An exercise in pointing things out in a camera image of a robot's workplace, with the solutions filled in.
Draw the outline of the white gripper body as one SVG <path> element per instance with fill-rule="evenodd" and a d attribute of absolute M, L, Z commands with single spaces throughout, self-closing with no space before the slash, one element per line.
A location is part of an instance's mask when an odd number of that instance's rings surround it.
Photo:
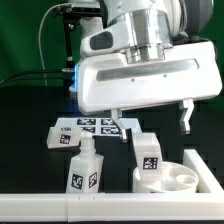
<path fill-rule="evenodd" d="M 221 90 L 210 42 L 177 45 L 163 60 L 136 64 L 121 53 L 89 57 L 78 70 L 78 105 L 84 114 L 209 99 Z"/>

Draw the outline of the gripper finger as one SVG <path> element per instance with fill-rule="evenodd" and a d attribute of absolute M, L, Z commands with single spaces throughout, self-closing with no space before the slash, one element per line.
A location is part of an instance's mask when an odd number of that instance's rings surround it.
<path fill-rule="evenodd" d="M 180 128 L 183 134 L 190 133 L 189 120 L 194 110 L 194 102 L 192 99 L 185 99 L 179 103 L 179 109 L 182 111 L 180 118 Z"/>
<path fill-rule="evenodd" d="M 123 142 L 126 142 L 127 141 L 126 127 L 122 123 L 121 117 L 122 117 L 122 111 L 120 109 L 113 109 L 111 111 L 111 118 L 120 130 L 121 140 Z"/>

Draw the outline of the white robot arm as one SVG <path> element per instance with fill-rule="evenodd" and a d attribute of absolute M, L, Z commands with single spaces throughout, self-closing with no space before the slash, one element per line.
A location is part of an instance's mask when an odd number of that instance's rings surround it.
<path fill-rule="evenodd" d="M 126 138 L 124 110 L 178 103 L 181 131 L 189 133 L 194 102 L 222 89 L 215 46 L 195 36 L 212 17 L 214 0 L 71 2 L 97 6 L 102 16 L 82 22 L 80 111 L 109 111 Z"/>

